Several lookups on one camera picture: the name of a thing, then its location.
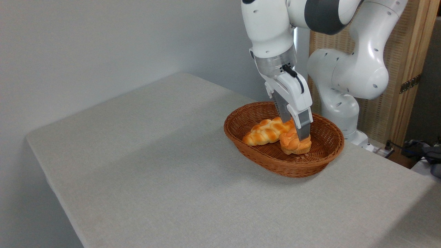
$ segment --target cable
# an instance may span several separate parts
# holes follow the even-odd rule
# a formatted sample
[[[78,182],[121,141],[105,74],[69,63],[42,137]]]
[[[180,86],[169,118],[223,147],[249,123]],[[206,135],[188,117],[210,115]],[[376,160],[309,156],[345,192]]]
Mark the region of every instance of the cable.
[[[406,148],[404,148],[402,146],[399,146],[399,145],[395,144],[394,142],[392,142],[390,140],[388,140],[387,142],[391,143],[393,146],[396,146],[396,147],[398,147],[398,148],[400,148],[400,149],[402,149],[402,150],[404,150],[404,151],[406,151],[406,152],[408,152],[410,154],[415,154],[415,155],[420,156],[420,157],[425,157],[425,158],[430,158],[430,159],[433,159],[433,160],[436,160],[436,161],[440,161],[439,158],[434,158],[434,157],[431,157],[431,156],[427,156],[427,154],[423,154],[423,153],[419,153],[419,152],[414,152],[414,151],[408,150],[408,149],[406,149]]]

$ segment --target black cable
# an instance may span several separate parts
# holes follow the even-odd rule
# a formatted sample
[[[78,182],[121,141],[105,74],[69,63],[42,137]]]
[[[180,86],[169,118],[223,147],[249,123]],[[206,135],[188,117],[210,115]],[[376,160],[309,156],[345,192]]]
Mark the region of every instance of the black cable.
[[[394,142],[392,142],[390,140],[388,140],[387,142],[391,143],[393,146],[396,146],[396,147],[398,147],[398,148],[400,148],[400,149],[402,149],[402,150],[404,150],[404,151],[406,151],[406,152],[408,152],[410,154],[415,154],[415,155],[420,156],[420,157],[425,157],[425,158],[430,158],[430,159],[433,159],[433,160],[436,160],[436,161],[440,161],[439,158],[434,158],[434,157],[428,156],[427,154],[423,154],[423,153],[419,153],[419,152],[414,152],[414,151],[408,150],[408,149],[406,149],[406,148],[404,148],[402,146],[399,146],[399,145],[395,144]]]
[[[297,79],[297,81],[300,83],[300,87],[302,88],[301,94],[305,92],[305,88],[303,87],[302,81],[300,81],[299,77],[297,76],[297,72],[295,72],[291,67],[287,64],[284,64],[282,66],[282,69],[284,69],[291,77]]]

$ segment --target braided bread roll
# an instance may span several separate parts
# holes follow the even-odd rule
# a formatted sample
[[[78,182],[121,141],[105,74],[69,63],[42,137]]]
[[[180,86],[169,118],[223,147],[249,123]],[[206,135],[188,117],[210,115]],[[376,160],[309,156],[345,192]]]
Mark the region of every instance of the braided bread roll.
[[[266,119],[254,125],[251,131],[243,137],[242,141],[250,146],[274,143],[279,140],[281,133],[288,132],[292,128],[295,129],[292,120],[283,123],[280,117],[272,120]]]
[[[280,134],[280,147],[285,154],[305,154],[311,148],[311,135],[300,141],[297,136],[296,128],[290,129],[286,133]]]

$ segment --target fabric surface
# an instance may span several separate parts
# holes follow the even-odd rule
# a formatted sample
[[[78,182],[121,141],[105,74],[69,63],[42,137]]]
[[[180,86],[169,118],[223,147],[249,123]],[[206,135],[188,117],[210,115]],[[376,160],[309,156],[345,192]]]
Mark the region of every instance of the fabric surface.
[[[180,73],[27,140],[85,248],[441,246],[441,184],[350,143],[271,173],[223,133],[249,102]]]

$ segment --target white wall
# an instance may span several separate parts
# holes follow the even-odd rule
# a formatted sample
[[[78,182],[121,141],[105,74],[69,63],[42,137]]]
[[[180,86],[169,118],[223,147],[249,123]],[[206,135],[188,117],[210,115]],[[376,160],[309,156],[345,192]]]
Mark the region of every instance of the white wall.
[[[0,39],[3,248],[81,247],[28,132],[179,71],[267,99],[238,0],[0,0]]]

